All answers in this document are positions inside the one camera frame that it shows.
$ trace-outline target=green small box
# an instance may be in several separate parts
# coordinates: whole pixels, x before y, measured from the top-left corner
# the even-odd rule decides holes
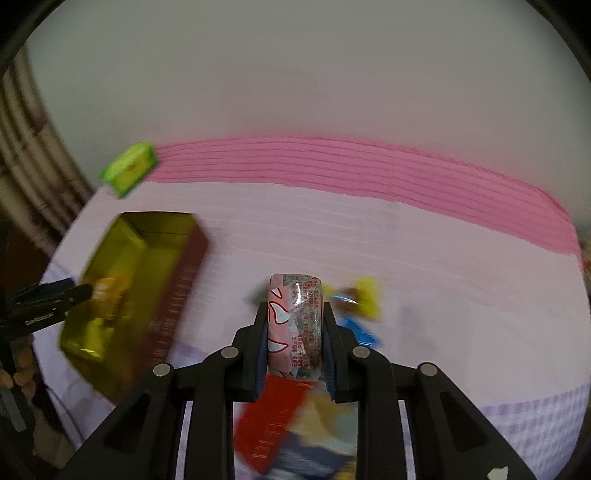
[[[100,174],[119,198],[125,197],[158,165],[154,146],[148,142],[136,143],[113,161]]]

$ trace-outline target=gold box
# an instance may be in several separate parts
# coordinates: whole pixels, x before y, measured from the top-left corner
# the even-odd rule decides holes
[[[95,286],[95,293],[96,285],[116,284],[116,305],[77,305],[67,315],[60,347],[114,403],[151,365],[166,360],[207,246],[188,213],[122,213],[103,237],[80,282]]]

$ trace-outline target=gray wall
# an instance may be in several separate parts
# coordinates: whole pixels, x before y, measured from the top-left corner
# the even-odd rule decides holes
[[[493,168],[591,224],[591,85],[525,0],[67,0],[29,46],[94,184],[134,141],[340,135]]]

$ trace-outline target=black gripper frame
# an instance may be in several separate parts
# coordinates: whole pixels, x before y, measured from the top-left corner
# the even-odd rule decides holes
[[[233,480],[232,403],[254,402],[267,371],[267,303],[232,346],[175,370],[160,365],[82,444],[56,480],[173,480],[184,412],[193,402],[184,478]]]
[[[324,377],[337,403],[359,402],[356,480],[406,480],[399,401],[404,401],[417,480],[503,478],[534,474],[439,367],[392,364],[358,347],[353,332],[324,304]]]

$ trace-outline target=black clamp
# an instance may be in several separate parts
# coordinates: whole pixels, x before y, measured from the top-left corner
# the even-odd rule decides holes
[[[74,305],[88,300],[90,285],[75,286],[71,278],[54,283],[33,285],[12,296],[0,298],[0,362],[10,376],[17,372],[11,342],[45,327],[59,323]],[[0,392],[8,406],[12,428],[26,432],[35,428],[35,417],[20,387]]]
[[[417,480],[535,480],[480,411],[433,364],[395,365],[359,346],[324,304],[324,379],[333,400],[359,402],[356,479],[406,479],[399,400],[408,413]],[[105,419],[57,480],[172,480],[193,402],[184,477],[232,480],[232,402],[256,401],[267,371],[267,303],[231,346],[175,370],[158,364]]]

